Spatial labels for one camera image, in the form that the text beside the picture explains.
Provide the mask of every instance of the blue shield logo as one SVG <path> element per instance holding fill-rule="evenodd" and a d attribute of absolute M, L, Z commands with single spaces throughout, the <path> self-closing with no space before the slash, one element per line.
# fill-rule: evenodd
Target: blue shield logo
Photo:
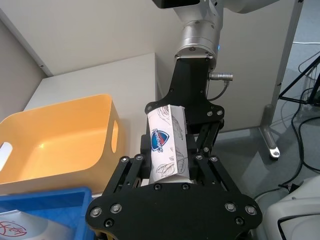
<path fill-rule="evenodd" d="M 168 139 L 169 135 L 166 132 L 160 131 L 158 129 L 153 129 L 151 134 L 152 151 L 158 151 L 159 153 L 162 153 L 164 151 L 162 147 L 166 144 Z"/>

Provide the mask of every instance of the gray wall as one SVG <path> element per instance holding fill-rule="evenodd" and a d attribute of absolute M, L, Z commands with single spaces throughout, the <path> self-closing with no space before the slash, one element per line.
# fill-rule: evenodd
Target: gray wall
<path fill-rule="evenodd" d="M 45 74 L 0 21 L 0 122 L 22 111 Z"/>

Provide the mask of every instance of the screw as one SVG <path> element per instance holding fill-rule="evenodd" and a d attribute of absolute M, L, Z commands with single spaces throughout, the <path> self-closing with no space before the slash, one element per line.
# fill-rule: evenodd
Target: screw
<path fill-rule="evenodd" d="M 236 206 L 233 203 L 226 203 L 224 205 L 225 209 L 227 209 L 229 212 L 235 212 L 236 211 Z"/>
<path fill-rule="evenodd" d="M 115 221 L 112 219 L 112 218 L 108 218 L 106 221 L 105 221 L 105 227 L 106 228 L 111 228 L 113 225 L 114 225 Z"/>
<path fill-rule="evenodd" d="M 189 184 L 186 184 L 186 183 L 182 184 L 182 189 L 183 190 L 188 190 L 189 188 L 190 188 Z"/>
<path fill-rule="evenodd" d="M 245 221 L 242 219 L 242 217 L 238 216 L 238 217 L 235 218 L 235 223 L 240 225 L 240 226 L 242 226 L 242 225 L 245 224 Z"/>
<path fill-rule="evenodd" d="M 217 158 L 216 156 L 211 156 L 209 159 L 210 159 L 210 161 L 212 161 L 212 162 L 218 161 L 218 158 Z"/>
<path fill-rule="evenodd" d="M 245 206 L 244 209 L 250 215 L 257 215 L 257 210 L 253 206 Z"/>
<path fill-rule="evenodd" d="M 100 214 L 102 214 L 102 209 L 100 207 L 95 207 L 90 212 L 90 216 L 93 218 L 98 217 Z"/>
<path fill-rule="evenodd" d="M 157 183 L 157 184 L 155 184 L 155 185 L 154 185 L 154 187 L 153 187 L 153 188 L 154 188 L 154 190 L 160 190 L 160 189 L 161 189 L 161 187 L 162 187 L 162 186 L 161 186 L 160 184 L 158 184 L 158 183 Z"/>
<path fill-rule="evenodd" d="M 195 155 L 195 158 L 198 159 L 198 160 L 201 160 L 201 159 L 203 159 L 204 157 L 203 157 L 202 155 L 200 155 L 200 154 L 197 154 L 197 155 Z"/>
<path fill-rule="evenodd" d="M 121 210 L 122 206 L 119 203 L 113 204 L 110 208 L 110 212 L 112 212 L 113 214 L 117 214 L 121 212 Z"/>
<path fill-rule="evenodd" d="M 135 159 L 137 159 L 137 160 L 142 160 L 142 159 L 144 159 L 144 156 L 138 155 L 138 156 L 135 157 Z"/>
<path fill-rule="evenodd" d="M 122 162 L 122 163 L 126 163 L 126 162 L 128 162 L 128 161 L 129 161 L 129 158 L 127 158 L 126 156 L 124 156 L 124 157 L 121 158 L 121 162 Z"/>

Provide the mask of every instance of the gray floor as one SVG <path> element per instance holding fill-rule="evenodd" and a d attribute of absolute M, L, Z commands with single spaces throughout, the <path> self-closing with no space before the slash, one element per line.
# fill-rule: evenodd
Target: gray floor
<path fill-rule="evenodd" d="M 305 0 L 294 41 L 320 42 L 320 1 Z M 298 65 L 320 51 L 320 45 L 294 44 L 291 49 L 286 73 L 282 82 L 284 89 L 299 75 Z M 309 82 L 301 80 L 287 96 L 299 97 L 301 92 L 309 87 Z M 219 134 L 213 148 L 213 153 L 220 157 L 240 190 L 249 195 L 276 188 L 278 184 L 288 180 L 299 164 L 298 144 L 290 125 L 290 120 L 297 110 L 298 104 L 279 100 L 276 106 L 272 131 L 281 157 L 272 161 L 258 129 Z M 304 106 L 298 115 L 295 125 L 309 117 L 320 116 L 320 107 Z M 305 161 L 320 169 L 320 120 L 306 123 L 302 128 L 305 151 Z M 303 168 L 294 183 L 317 175 Z"/>

